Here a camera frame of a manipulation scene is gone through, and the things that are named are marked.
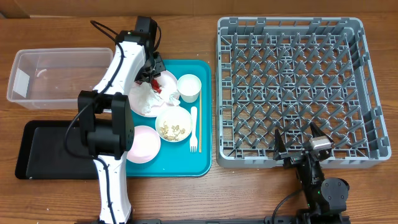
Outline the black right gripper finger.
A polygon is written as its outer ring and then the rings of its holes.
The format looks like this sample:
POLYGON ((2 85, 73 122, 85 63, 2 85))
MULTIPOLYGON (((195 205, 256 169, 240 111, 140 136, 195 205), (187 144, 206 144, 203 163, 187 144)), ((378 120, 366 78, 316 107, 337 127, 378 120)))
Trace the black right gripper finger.
POLYGON ((282 136, 278 129, 275 130, 275 143, 274 143, 274 152, 277 153, 286 153, 287 150, 285 148, 285 144, 282 140, 282 136))
POLYGON ((314 122, 310 123, 310 130, 312 132, 312 138, 325 136, 325 133, 314 122))

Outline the red snack wrapper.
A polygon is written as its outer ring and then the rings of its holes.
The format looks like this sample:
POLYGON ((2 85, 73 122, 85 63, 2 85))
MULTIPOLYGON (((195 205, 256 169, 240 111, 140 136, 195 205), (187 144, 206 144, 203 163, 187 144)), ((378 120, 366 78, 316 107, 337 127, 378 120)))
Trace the red snack wrapper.
POLYGON ((162 92, 161 85, 158 83, 158 81, 156 79, 151 80, 150 84, 151 84, 152 89, 156 93, 161 93, 162 92))

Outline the white bowl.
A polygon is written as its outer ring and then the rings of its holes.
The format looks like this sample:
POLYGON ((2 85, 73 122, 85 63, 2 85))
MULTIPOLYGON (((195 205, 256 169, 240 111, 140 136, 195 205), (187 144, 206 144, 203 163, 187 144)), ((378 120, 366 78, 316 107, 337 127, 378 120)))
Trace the white bowl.
POLYGON ((155 130, 158 132, 158 134, 159 134, 158 128, 161 125, 161 123, 163 123, 164 121, 167 121, 170 124, 179 124, 183 128, 187 129, 188 130, 187 137, 191 134, 192 119, 190 113, 185 108, 182 108, 180 106, 172 106, 167 108, 165 111, 161 112, 161 114, 158 115, 158 117, 156 117, 155 119, 155 130))

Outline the rice and peanuts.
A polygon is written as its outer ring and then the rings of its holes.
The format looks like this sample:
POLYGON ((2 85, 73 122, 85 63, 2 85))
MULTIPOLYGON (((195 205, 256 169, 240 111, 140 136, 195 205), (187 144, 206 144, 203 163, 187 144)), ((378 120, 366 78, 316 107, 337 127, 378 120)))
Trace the rice and peanuts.
POLYGON ((161 123, 158 131, 163 139, 170 142, 181 141, 185 139, 188 134, 188 130, 183 128, 179 124, 170 124, 167 121, 161 123))

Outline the small pink plate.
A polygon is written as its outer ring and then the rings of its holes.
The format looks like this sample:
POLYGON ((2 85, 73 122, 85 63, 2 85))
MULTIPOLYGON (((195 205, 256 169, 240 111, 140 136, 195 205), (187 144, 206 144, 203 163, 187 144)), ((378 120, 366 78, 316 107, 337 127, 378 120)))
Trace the small pink plate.
POLYGON ((149 126, 136 126, 134 140, 127 154, 127 160, 144 164, 153 160, 160 151, 161 140, 156 130, 149 126))

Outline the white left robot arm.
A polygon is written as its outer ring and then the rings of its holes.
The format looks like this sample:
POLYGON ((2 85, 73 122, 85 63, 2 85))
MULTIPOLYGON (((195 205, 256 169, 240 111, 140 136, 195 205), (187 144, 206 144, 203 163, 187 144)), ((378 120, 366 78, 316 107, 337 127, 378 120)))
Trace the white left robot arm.
POLYGON ((157 48, 161 29, 151 17, 139 16, 133 30, 115 32, 91 21, 91 24, 115 43, 115 55, 102 80, 91 91, 78 95, 78 113, 67 132, 77 124, 80 139, 88 153, 72 157, 93 161, 98 174, 101 211, 97 223, 132 223, 132 206, 127 193, 127 153, 134 142, 129 92, 133 83, 150 83, 165 70, 157 48))

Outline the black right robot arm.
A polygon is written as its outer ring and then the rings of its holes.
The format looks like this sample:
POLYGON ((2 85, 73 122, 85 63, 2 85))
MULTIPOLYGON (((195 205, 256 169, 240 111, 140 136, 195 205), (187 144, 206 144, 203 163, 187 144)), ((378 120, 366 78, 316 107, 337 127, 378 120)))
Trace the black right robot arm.
POLYGON ((300 152, 289 153, 279 130, 274 134, 275 161, 282 161, 285 169, 295 168, 301 188, 286 196, 274 209, 272 216, 266 218, 270 223, 350 223, 346 210, 349 184, 341 178, 326 178, 320 165, 331 156, 334 141, 314 122, 310 123, 312 137, 303 143, 300 152), (304 193, 307 208, 299 209, 294 216, 277 216, 279 208, 288 199, 304 193))

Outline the grey dishwasher rack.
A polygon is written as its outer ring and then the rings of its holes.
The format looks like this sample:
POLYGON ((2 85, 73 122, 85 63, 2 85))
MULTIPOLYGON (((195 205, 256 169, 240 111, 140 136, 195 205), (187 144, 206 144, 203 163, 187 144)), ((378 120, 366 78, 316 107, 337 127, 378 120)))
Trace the grey dishwasher rack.
POLYGON ((368 168, 391 157, 358 18, 222 17, 216 61, 221 167, 275 167, 275 131, 299 152, 312 123, 334 142, 325 168, 368 168))

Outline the white cup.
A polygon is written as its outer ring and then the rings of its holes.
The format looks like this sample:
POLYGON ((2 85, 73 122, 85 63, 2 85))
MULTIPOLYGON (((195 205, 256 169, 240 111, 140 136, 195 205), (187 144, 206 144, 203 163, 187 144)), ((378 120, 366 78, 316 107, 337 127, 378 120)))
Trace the white cup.
POLYGON ((201 81, 193 74, 182 75, 177 80, 177 90, 182 100, 187 103, 193 103, 197 100, 201 91, 201 81))

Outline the wooden chopstick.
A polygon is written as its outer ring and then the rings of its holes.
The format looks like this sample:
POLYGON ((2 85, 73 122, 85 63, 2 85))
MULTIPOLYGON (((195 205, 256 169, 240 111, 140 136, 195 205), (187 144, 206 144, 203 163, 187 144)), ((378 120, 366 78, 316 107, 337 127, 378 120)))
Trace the wooden chopstick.
POLYGON ((202 153, 202 140, 201 140, 201 137, 202 137, 202 91, 200 90, 200 96, 199 96, 199 99, 200 99, 200 101, 199 101, 199 143, 198 143, 198 151, 199 151, 199 153, 202 153))

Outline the white plastic fork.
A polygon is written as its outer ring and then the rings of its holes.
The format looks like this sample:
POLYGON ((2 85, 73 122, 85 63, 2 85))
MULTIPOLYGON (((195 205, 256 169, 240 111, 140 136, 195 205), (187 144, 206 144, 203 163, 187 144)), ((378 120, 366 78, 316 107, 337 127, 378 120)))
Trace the white plastic fork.
POLYGON ((196 106, 191 107, 190 115, 191 115, 191 119, 192 119, 192 133, 191 133, 191 137, 190 137, 190 152, 194 153, 197 151, 197 147, 198 147, 198 139, 197 139, 197 135, 196 135, 198 108, 196 106))

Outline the teal plastic tray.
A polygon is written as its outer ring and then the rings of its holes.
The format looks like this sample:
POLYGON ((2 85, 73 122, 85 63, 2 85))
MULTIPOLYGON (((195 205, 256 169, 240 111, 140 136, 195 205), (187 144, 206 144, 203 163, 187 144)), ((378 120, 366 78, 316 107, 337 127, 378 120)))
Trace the teal plastic tray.
POLYGON ((161 140, 160 151, 153 160, 144 164, 127 161, 128 177, 199 177, 205 175, 212 164, 211 68, 202 60, 165 60, 164 63, 175 78, 193 74, 201 81, 201 99, 194 103, 181 102, 186 110, 196 106, 202 115, 201 125, 197 126, 197 131, 201 131, 198 137, 201 152, 190 152, 188 139, 181 142, 161 140))

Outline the clear plastic bin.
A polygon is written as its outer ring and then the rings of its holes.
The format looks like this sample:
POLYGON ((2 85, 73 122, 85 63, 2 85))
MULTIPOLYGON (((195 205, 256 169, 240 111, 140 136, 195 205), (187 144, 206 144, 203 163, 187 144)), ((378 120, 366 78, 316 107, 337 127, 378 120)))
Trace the clear plastic bin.
POLYGON ((109 48, 25 49, 16 53, 6 98, 30 110, 75 110, 113 59, 109 48))

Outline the black plastic tray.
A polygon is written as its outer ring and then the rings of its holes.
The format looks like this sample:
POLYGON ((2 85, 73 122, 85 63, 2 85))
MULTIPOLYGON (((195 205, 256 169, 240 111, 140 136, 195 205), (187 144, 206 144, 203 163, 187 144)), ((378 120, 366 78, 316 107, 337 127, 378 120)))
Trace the black plastic tray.
POLYGON ((97 179, 92 160, 72 157, 63 140, 69 121, 32 120, 25 127, 15 168, 18 179, 97 179))

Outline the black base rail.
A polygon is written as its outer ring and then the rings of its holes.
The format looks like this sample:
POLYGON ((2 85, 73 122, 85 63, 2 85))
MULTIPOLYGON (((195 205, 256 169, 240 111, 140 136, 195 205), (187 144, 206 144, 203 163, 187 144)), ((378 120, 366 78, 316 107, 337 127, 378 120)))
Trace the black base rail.
MULTIPOLYGON (((244 219, 220 219, 220 220, 160 220, 160 219, 146 219, 146 220, 134 220, 134 224, 271 224, 271 216, 263 219, 256 218, 244 218, 244 219)), ((303 221, 296 221, 294 216, 277 216, 274 220, 275 224, 293 224, 293 223, 305 223, 303 221)), ((308 223, 340 223, 338 221, 315 221, 308 223)), ((349 216, 342 218, 343 224, 350 224, 349 216)))

